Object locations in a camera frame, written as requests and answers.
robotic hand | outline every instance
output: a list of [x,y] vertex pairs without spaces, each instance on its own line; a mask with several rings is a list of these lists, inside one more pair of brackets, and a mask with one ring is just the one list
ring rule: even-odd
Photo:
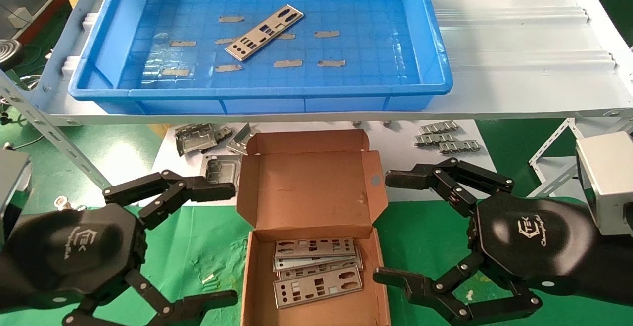
[[[528,317],[542,305],[531,289],[633,305],[633,288],[623,287],[633,285],[633,238],[601,235],[587,206],[513,197],[512,179],[457,159],[389,171],[385,181],[395,188],[432,189],[470,219],[466,235],[472,252],[439,279],[384,267],[373,273],[377,283],[402,288],[409,303],[433,308],[450,324]],[[478,204],[460,184],[490,197]],[[457,300],[452,292],[477,270],[513,296],[472,304]]]
[[[123,208],[156,195],[138,218]],[[0,313],[80,303],[64,317],[64,326],[122,326],[92,315],[132,287],[156,310],[147,326],[194,326],[208,310],[237,303],[233,290],[170,303],[140,274],[147,249],[145,230],[157,227],[188,200],[235,196],[233,184],[209,184],[204,177],[184,178],[165,170],[107,188],[103,196],[106,206],[95,210],[19,218],[9,218],[16,215],[14,209],[4,211],[7,238],[0,252]]]

blue tray grid bottom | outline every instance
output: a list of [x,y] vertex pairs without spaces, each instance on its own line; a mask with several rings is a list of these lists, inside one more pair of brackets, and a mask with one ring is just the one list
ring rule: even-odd
[[[220,38],[239,37],[285,4],[305,17],[245,62],[231,57]],[[244,16],[219,23],[220,16]],[[316,31],[340,31],[314,38]],[[170,47],[172,40],[194,47]],[[301,67],[275,68],[276,60],[303,60]],[[319,60],[345,60],[344,67],[319,67]],[[243,70],[215,72],[217,65]],[[163,69],[188,70],[165,76]],[[402,0],[147,0],[120,89],[224,87],[318,87],[421,83]]]

brown cardboard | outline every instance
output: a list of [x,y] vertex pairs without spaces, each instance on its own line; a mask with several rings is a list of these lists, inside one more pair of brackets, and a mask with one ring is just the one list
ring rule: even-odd
[[[244,273],[242,326],[389,326],[382,265],[371,223],[387,207],[378,152],[363,130],[256,134],[242,159],[237,211],[251,232]],[[352,236],[360,248],[364,290],[278,310],[275,241]]]

logo on robotic hand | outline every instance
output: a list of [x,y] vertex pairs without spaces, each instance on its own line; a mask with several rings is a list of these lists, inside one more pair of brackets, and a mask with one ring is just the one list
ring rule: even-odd
[[547,245],[545,222],[543,222],[539,215],[534,215],[534,220],[535,221],[532,222],[529,217],[521,217],[521,219],[516,222],[516,224],[518,224],[518,233],[527,238],[541,235],[541,245],[545,247]]
[[77,251],[86,252],[86,246],[94,243],[95,237],[97,237],[97,231],[93,231],[91,229],[85,229],[81,232],[77,232],[81,227],[74,227],[68,239],[66,240],[64,259],[70,258],[70,252],[72,252],[72,247],[77,247]]

box lid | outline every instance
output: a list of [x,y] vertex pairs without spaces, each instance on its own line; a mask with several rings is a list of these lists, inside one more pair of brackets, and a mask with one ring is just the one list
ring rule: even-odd
[[387,207],[364,130],[259,133],[246,151],[237,211],[256,230],[368,226]]

